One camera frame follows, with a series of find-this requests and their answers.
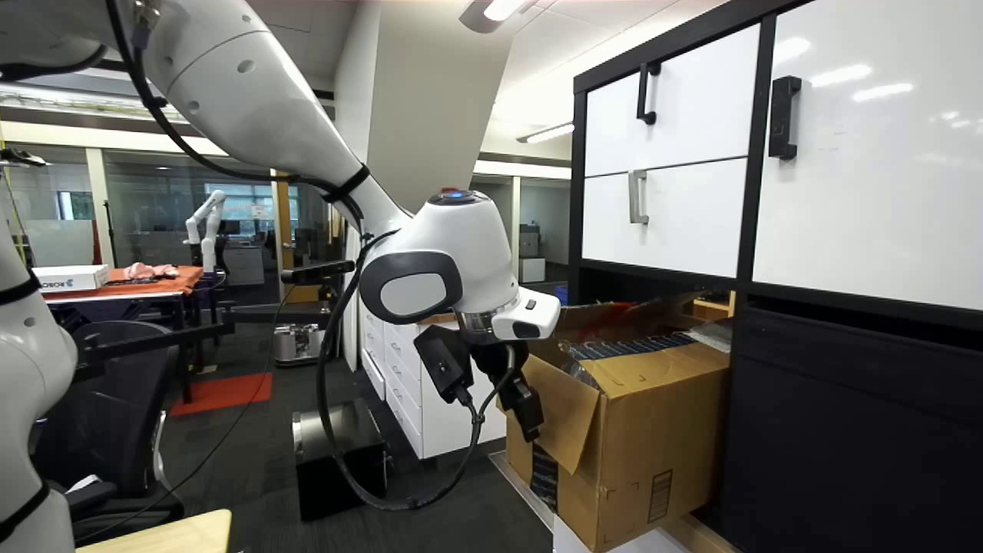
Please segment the open cardboard box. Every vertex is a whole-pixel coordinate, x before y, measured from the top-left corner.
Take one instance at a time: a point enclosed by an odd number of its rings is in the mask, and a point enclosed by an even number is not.
[[[579,359],[594,384],[571,378],[569,348],[584,342],[628,342],[652,332],[684,332],[684,302],[648,306],[571,306],[556,334],[526,363],[541,392],[537,448],[556,462],[533,465],[515,420],[507,430],[507,462],[526,478],[556,478],[556,512],[589,549],[610,549],[648,530],[702,506],[723,427],[728,356],[681,344],[657,352]]]

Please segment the red mat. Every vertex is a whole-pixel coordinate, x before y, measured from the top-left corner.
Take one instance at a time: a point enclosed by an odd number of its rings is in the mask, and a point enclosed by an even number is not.
[[[216,378],[190,384],[190,403],[175,403],[171,419],[186,419],[199,411],[238,409],[252,403],[271,403],[273,378],[271,372],[238,376],[238,378]]]

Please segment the gray carpet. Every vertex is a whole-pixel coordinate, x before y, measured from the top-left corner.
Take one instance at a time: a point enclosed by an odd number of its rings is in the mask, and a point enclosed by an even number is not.
[[[263,372],[271,359],[271,329],[243,325],[217,348],[217,378]],[[358,392],[372,399],[391,451],[391,492],[427,496],[439,487],[459,455],[418,465],[409,451],[391,411],[374,403],[367,382],[353,378],[342,363],[327,372],[327,389],[335,399]],[[238,419],[230,440],[217,455],[177,488],[186,512],[216,506],[233,509],[233,553],[547,553],[553,549],[551,533],[532,517],[520,496],[498,477],[498,471],[478,455],[463,484],[436,506],[421,512],[376,512],[356,506],[318,522],[301,522],[294,465],[293,465],[293,411],[313,411],[313,370],[277,370],[273,399],[244,411],[216,411],[175,419],[164,437],[164,459],[169,487],[177,487],[199,459],[221,440],[221,432]]]

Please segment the black chair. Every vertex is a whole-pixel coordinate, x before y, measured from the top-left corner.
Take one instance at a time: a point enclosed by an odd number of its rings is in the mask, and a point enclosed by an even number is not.
[[[73,332],[81,349],[93,342],[109,348],[158,334],[169,329],[137,319],[102,319]],[[96,487],[65,496],[77,543],[183,512],[152,474],[155,427],[177,372],[177,348],[113,356],[81,370],[73,387],[49,411],[38,443],[38,471],[57,488],[97,477]]]

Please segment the white cabinet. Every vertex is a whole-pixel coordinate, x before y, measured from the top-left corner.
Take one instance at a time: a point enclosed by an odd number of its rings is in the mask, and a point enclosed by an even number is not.
[[[436,459],[468,448],[469,411],[449,405],[434,389],[434,382],[415,349],[421,325],[386,325],[362,309],[362,370],[374,392],[391,405],[402,437],[418,459]],[[469,395],[481,403],[490,392],[489,378],[474,370]],[[502,414],[490,405],[481,427],[481,443],[502,437]]]
[[[661,64],[637,121],[638,73],[586,95],[586,175],[745,157],[759,29]]]
[[[742,161],[584,178],[584,260],[738,276]]]
[[[979,0],[777,20],[799,157],[766,157],[755,284],[983,309],[979,22]]]

